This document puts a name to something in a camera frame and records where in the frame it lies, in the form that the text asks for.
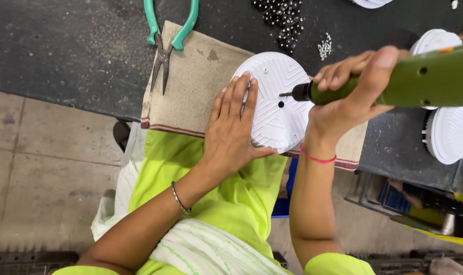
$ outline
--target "green clothing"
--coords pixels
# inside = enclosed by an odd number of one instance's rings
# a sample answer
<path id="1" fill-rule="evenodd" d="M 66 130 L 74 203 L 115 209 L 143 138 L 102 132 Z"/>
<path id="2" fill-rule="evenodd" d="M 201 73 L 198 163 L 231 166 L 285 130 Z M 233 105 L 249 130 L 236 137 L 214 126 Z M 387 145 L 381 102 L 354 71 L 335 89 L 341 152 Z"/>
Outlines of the green clothing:
<path id="1" fill-rule="evenodd" d="M 203 156 L 204 140 L 182 134 L 149 130 L 144 148 L 145 159 L 133 189 L 129 210 L 133 211 L 183 177 Z M 270 245 L 271 213 L 286 164 L 283 156 L 257 159 L 231 175 L 192 206 L 190 216 L 237 237 L 275 265 Z M 103 269 L 65 268 L 54 275 L 115 274 Z M 326 253 L 312 259 L 306 274 L 373 274 L 369 265 L 346 255 Z M 148 260 L 138 275 L 182 274 L 175 267 Z"/>

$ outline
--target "screw hole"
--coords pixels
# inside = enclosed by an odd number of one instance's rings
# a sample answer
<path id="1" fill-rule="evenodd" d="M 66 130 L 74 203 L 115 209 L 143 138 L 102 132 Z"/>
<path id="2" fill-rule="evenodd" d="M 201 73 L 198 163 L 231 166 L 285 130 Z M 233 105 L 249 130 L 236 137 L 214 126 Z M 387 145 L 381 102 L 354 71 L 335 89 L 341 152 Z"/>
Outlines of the screw hole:
<path id="1" fill-rule="evenodd" d="M 421 67 L 419 69 L 418 73 L 421 74 L 421 75 L 425 75 L 427 71 L 428 71 L 428 69 L 426 67 Z"/>

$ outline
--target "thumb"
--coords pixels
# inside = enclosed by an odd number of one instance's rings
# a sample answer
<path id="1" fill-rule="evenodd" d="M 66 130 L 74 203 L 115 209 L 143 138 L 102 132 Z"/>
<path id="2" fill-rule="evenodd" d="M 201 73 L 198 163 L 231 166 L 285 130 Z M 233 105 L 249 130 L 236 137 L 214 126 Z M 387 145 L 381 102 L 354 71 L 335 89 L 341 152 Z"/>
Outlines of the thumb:
<path id="1" fill-rule="evenodd" d="M 399 51 L 394 46 L 378 50 L 360 75 L 357 87 L 345 98 L 349 106 L 369 109 L 386 89 L 389 77 L 398 60 Z"/>
<path id="2" fill-rule="evenodd" d="M 253 159 L 261 159 L 272 155 L 279 155 L 276 149 L 271 147 L 253 148 Z"/>

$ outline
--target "electric screwdriver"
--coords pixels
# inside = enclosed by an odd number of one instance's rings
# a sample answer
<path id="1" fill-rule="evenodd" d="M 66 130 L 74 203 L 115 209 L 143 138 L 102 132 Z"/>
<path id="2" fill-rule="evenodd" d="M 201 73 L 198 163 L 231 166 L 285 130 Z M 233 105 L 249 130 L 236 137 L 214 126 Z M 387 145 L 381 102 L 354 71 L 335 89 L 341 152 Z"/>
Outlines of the electric screwdriver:
<path id="1" fill-rule="evenodd" d="M 351 76 L 337 91 L 318 91 L 318 84 L 299 84 L 292 92 L 296 101 L 325 105 L 347 97 L 357 86 L 358 76 Z M 447 47 L 399 61 L 389 84 L 375 104 L 397 107 L 463 106 L 463 45 Z"/>

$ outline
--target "pliers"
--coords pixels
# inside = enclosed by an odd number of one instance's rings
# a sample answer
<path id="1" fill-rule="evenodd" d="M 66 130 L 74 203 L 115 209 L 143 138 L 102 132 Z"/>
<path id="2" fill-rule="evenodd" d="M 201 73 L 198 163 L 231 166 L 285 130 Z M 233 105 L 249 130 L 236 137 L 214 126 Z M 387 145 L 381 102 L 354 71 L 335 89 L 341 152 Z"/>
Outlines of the pliers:
<path id="1" fill-rule="evenodd" d="M 167 78 L 169 77 L 169 57 L 172 53 L 172 49 L 175 51 L 184 51 L 182 42 L 186 39 L 186 36 L 191 32 L 194 24 L 196 24 L 196 19 L 198 18 L 198 9 L 199 9 L 199 0 L 191 0 L 191 11 L 189 12 L 189 17 L 187 18 L 186 23 L 182 26 L 179 32 L 174 36 L 172 42 L 168 46 L 167 50 L 164 49 L 162 45 L 162 38 L 160 37 L 159 25 L 157 24 L 157 19 L 155 17 L 155 12 L 153 10 L 153 0 L 143 0 L 143 5 L 145 7 L 145 15 L 147 16 L 147 21 L 149 22 L 150 35 L 147 37 L 147 41 L 152 45 L 157 45 L 157 59 L 153 65 L 152 72 L 152 85 L 150 86 L 150 91 L 153 90 L 155 80 L 157 79 L 157 74 L 160 69 L 160 65 L 164 65 L 163 71 L 163 81 L 162 81 L 162 95 L 166 93 Z"/>

